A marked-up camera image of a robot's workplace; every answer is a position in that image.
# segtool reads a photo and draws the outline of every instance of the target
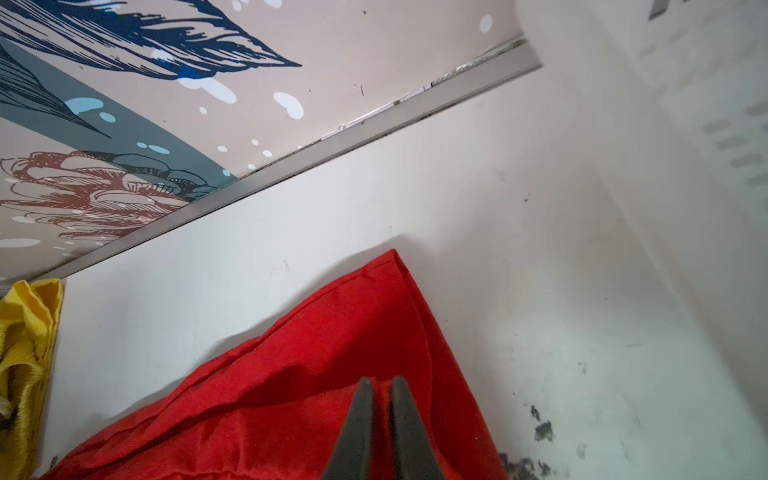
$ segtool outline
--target wallpaper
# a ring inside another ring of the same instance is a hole
[[[0,288],[520,34],[506,0],[0,0]]]

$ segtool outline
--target wall stain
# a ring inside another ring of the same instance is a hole
[[[631,462],[629,458],[629,450],[627,450],[627,446],[624,444],[624,440],[621,441],[621,451],[624,452],[624,457],[627,459],[627,462]]]
[[[534,437],[536,442],[547,439],[550,443],[554,441],[554,433],[552,432],[552,422],[544,422],[536,427],[536,436]]]
[[[498,455],[502,458],[504,470],[510,480],[539,480],[536,476],[536,466],[530,458],[521,458],[517,463],[509,463],[506,453]]]
[[[536,475],[536,465],[538,465],[539,475],[541,475],[542,478],[558,474],[557,470],[552,469],[541,460],[537,460],[536,463],[534,463],[530,457],[525,457],[521,458],[516,463],[510,463],[509,457],[503,452],[499,453],[498,457],[504,464],[504,470],[507,472],[507,476],[510,480],[540,480]],[[566,470],[565,478],[568,478],[569,476],[570,472]]]
[[[542,477],[548,477],[549,474],[552,473],[552,469],[549,468],[549,465],[547,465],[546,463],[542,463],[541,460],[539,460],[536,463],[538,463],[538,469],[541,470]]]

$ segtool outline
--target red flower illustration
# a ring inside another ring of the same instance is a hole
[[[125,171],[115,162],[119,157],[128,164],[135,157],[154,162],[153,171],[135,170],[164,182],[156,185]],[[0,205],[65,228],[59,237],[73,240],[114,240],[188,203],[175,193],[213,190],[196,175],[140,155],[35,152],[29,158],[0,160],[0,167],[17,180],[11,191],[30,199],[0,200]]]

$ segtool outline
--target dark mold stain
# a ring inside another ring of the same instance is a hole
[[[549,442],[554,441],[554,433],[552,432],[552,422],[544,422],[536,427],[536,436],[534,437],[536,442],[547,439]]]
[[[536,465],[530,458],[521,458],[517,463],[509,463],[506,453],[499,453],[498,456],[502,459],[510,480],[539,480],[536,476]]]
[[[546,463],[542,463],[541,460],[539,460],[536,463],[538,463],[538,469],[541,470],[542,477],[548,477],[549,474],[552,473],[552,469],[549,468],[549,465],[547,465]]]

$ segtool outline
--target white dot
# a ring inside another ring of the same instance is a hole
[[[486,33],[493,26],[493,17],[486,15],[480,19],[480,31]]]
[[[285,107],[288,116],[293,120],[301,120],[304,116],[304,107],[298,98],[284,91],[277,91],[272,96],[280,106]]]
[[[156,151],[159,154],[168,155],[170,153],[170,150],[167,148],[163,148],[159,145],[149,145],[150,150]]]
[[[171,61],[171,60],[174,59],[173,55],[171,55],[170,53],[168,53],[165,50],[160,50],[158,48],[155,48],[152,51],[151,57],[152,58],[156,58],[157,60],[162,60],[162,61]]]
[[[40,240],[34,238],[5,238],[0,240],[0,248],[19,248],[37,245]]]

